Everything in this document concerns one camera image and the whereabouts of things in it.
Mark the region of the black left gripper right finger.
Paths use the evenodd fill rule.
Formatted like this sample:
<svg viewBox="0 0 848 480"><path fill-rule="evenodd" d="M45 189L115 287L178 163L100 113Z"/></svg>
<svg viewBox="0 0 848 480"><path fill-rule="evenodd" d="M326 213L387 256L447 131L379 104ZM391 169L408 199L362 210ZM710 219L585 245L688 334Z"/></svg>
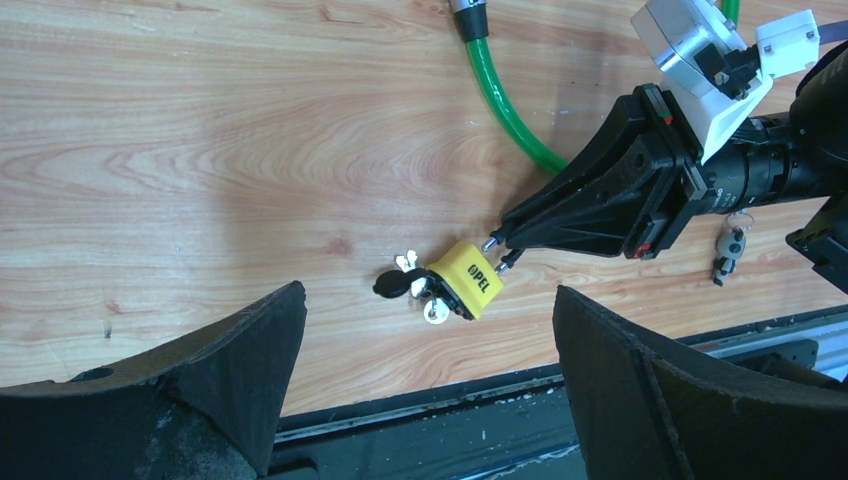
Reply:
<svg viewBox="0 0 848 480"><path fill-rule="evenodd" d="M711 357L559 287L553 330L591 479L843 479L847 386Z"/></svg>

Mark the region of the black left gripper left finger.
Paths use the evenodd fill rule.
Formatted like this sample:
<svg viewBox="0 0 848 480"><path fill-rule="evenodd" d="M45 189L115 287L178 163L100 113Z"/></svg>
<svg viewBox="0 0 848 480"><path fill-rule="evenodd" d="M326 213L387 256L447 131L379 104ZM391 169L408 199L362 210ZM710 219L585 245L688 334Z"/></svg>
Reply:
<svg viewBox="0 0 848 480"><path fill-rule="evenodd" d="M291 282L151 350L1 391L5 479L254 479L274 437L307 308Z"/></svg>

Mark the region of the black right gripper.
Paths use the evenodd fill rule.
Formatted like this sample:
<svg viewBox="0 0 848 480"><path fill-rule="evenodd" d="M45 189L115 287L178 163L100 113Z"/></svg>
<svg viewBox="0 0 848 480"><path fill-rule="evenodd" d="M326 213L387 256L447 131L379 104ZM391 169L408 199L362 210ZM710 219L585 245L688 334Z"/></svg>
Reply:
<svg viewBox="0 0 848 480"><path fill-rule="evenodd" d="M650 260L669 249L708 193L703 147L669 90L619 97L573 161L503 215L498 243Z"/></svg>

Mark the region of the yellow padlock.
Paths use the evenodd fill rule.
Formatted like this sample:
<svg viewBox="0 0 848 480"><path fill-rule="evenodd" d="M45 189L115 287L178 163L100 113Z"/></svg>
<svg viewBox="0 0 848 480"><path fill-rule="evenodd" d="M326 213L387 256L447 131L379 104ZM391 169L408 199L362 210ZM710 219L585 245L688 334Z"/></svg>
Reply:
<svg viewBox="0 0 848 480"><path fill-rule="evenodd" d="M424 292L429 297L423 316L428 323L442 324L451 314L466 320L482 317L485 308L504 288L501 275L524 253L523 249L512 249L492 265L485 253L496 244L496 239L483 246L459 241L425 268L428 277Z"/></svg>

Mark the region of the black-headed key bunch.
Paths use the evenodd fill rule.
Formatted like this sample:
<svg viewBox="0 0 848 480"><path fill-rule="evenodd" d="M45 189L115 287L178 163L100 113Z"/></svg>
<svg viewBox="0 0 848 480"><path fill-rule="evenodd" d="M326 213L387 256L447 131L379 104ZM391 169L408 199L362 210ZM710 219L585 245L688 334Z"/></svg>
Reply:
<svg viewBox="0 0 848 480"><path fill-rule="evenodd" d="M441 325L451 310L442 281L432 271L423 268L415 250L394 257L394 270L381 273L375 280L372 291L386 299L408 295L423 305L423 318L431 325Z"/></svg>

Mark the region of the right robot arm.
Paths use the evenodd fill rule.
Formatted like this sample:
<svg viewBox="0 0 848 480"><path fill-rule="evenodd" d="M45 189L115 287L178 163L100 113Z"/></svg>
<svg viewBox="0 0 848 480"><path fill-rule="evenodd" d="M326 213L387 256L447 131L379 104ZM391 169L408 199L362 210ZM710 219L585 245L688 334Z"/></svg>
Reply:
<svg viewBox="0 0 848 480"><path fill-rule="evenodd" d="M648 260L696 216L820 198L787 244L847 286L847 48L825 54L786 112L748 117L714 154L697 142L680 95L654 84L620 96L597 133L548 184L506 212L492 236Z"/></svg>

